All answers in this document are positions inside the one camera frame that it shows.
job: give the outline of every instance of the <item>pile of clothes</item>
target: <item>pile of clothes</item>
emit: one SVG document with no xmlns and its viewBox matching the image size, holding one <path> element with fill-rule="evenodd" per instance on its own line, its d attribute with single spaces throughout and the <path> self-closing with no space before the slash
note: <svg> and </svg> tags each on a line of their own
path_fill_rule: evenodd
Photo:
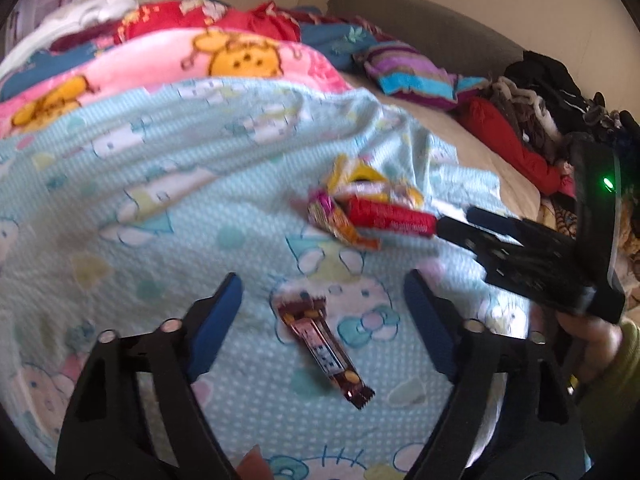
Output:
<svg viewBox="0 0 640 480">
<path fill-rule="evenodd" d="M 454 111 L 458 121 L 527 177 L 543 195 L 540 221 L 575 238 L 572 145 L 612 148 L 620 160 L 619 252 L 640 280 L 640 126 L 628 111 L 607 111 L 604 96 L 582 96 L 561 62 L 535 52 L 508 66 L 482 94 Z"/>
</svg>

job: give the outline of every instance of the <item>metal screw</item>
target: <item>metal screw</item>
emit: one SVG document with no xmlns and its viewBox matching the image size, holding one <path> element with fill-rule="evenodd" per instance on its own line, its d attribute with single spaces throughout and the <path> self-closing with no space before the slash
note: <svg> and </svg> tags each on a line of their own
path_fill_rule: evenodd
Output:
<svg viewBox="0 0 640 480">
<path fill-rule="evenodd" d="M 162 330 L 163 332 L 175 332 L 176 330 L 180 330 L 180 328 L 182 327 L 182 320 L 181 319 L 167 319 L 164 323 L 162 323 L 162 325 L 160 325 L 160 330 Z"/>
<path fill-rule="evenodd" d="M 466 319 L 464 323 L 465 330 L 474 332 L 476 334 L 484 332 L 485 326 L 481 321 L 477 319 Z"/>
<path fill-rule="evenodd" d="M 533 341 L 536 345 L 543 345 L 546 343 L 545 336 L 536 331 L 533 331 L 529 334 L 529 341 Z"/>
<path fill-rule="evenodd" d="M 100 335 L 98 336 L 98 341 L 100 343 L 110 343 L 117 337 L 118 337 L 118 334 L 116 334 L 113 330 L 105 330 L 104 332 L 100 332 Z"/>
</svg>

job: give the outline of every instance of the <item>chocolate bar wrapper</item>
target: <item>chocolate bar wrapper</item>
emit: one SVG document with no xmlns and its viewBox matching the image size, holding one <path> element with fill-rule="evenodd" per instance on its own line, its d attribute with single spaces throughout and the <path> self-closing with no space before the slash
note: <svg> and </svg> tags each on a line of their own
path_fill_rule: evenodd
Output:
<svg viewBox="0 0 640 480">
<path fill-rule="evenodd" d="M 342 395 L 361 410 L 373 397 L 356 372 L 353 363 L 329 329 L 324 298 L 293 301 L 278 307 L 278 314 L 290 330 L 306 344 L 328 379 L 336 384 Z"/>
</svg>

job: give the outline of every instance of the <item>yellow cartoon character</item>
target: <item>yellow cartoon character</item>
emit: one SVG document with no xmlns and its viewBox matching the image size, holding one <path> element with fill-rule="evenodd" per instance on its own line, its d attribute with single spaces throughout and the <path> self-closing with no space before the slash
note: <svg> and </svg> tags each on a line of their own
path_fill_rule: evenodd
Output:
<svg viewBox="0 0 640 480">
<path fill-rule="evenodd" d="M 282 76 L 278 43 L 262 36 L 208 30 L 193 38 L 193 52 L 182 68 L 192 67 L 200 52 L 211 56 L 210 76 Z"/>
<path fill-rule="evenodd" d="M 78 98 L 90 90 L 86 78 L 77 75 L 39 99 L 25 104 L 11 118 L 11 124 L 21 128 L 24 134 L 49 126 L 57 118 L 79 108 Z"/>
</svg>

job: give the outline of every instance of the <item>white wall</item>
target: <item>white wall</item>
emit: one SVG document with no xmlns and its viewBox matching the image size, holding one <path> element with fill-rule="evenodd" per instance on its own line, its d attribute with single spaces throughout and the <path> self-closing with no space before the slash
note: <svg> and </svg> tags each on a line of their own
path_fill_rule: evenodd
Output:
<svg viewBox="0 0 640 480">
<path fill-rule="evenodd" d="M 300 0 L 326 8 L 327 0 Z M 586 97 L 640 120 L 640 32 L 620 0 L 432 0 L 562 61 Z"/>
</svg>

